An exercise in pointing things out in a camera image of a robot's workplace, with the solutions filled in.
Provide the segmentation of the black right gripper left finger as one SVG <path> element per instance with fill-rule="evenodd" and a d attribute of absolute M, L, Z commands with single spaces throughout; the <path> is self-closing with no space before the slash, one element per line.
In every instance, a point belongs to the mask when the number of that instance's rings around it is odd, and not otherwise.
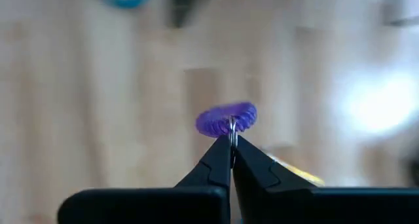
<path fill-rule="evenodd" d="M 63 201 L 58 224 L 229 224 L 230 156 L 222 136 L 174 187 L 80 191 Z"/>

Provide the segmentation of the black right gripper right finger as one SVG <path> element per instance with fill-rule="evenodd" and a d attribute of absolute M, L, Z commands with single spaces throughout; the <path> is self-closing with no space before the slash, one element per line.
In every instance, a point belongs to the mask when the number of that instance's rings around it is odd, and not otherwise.
<path fill-rule="evenodd" d="M 243 137 L 233 176 L 244 224 L 419 224 L 419 189 L 317 187 Z"/>

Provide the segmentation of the yellow crayon box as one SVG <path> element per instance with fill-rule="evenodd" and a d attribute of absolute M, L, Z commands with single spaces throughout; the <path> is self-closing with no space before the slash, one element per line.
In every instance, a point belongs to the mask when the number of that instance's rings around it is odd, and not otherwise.
<path fill-rule="evenodd" d="M 267 155 L 268 155 L 268 156 L 269 156 L 272 160 L 274 160 L 274 161 L 276 161 L 277 163 L 281 164 L 283 167 L 287 168 L 289 171 L 291 171 L 291 172 L 293 172 L 294 174 L 296 174 L 296 175 L 300 176 L 301 178 L 303 178 L 303 179 L 305 179 L 305 180 L 309 181 L 310 183 L 312 183 L 312 184 L 314 184 L 314 185 L 316 185 L 316 186 L 318 186 L 318 187 L 319 187 L 319 186 L 324 186 L 324 185 L 325 185 L 325 182 L 324 182 L 321 178 L 319 178 L 319 177 L 317 177 L 317 176 L 314 176 L 314 175 L 312 175 L 312 174 L 310 174 L 310 173 L 308 173 L 308 172 L 305 172 L 305 171 L 303 171 L 303 170 L 300 170 L 300 169 L 298 169 L 297 167 L 292 166 L 292 165 L 290 165 L 290 164 L 286 163 L 285 161 L 283 161 L 283 160 L 279 159 L 278 157 L 275 157 L 274 155 L 272 155 L 272 154 L 270 154 L 270 153 L 267 153 Z"/>

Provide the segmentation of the purple spiral coil keychain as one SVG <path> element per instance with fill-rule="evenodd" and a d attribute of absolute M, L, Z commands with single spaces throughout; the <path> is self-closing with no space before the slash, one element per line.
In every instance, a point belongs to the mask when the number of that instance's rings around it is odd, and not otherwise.
<path fill-rule="evenodd" d="M 238 147 L 238 133 L 250 129 L 257 121 L 257 108 L 251 102 L 236 102 L 212 107 L 196 118 L 199 133 L 212 138 L 228 136 L 230 145 Z"/>

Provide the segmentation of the black perforated metal shelf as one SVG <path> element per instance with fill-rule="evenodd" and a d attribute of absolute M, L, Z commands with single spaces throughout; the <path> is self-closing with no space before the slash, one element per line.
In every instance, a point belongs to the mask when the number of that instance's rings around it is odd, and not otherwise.
<path fill-rule="evenodd" d="M 184 26 L 197 0 L 170 0 L 170 21 L 175 28 Z"/>

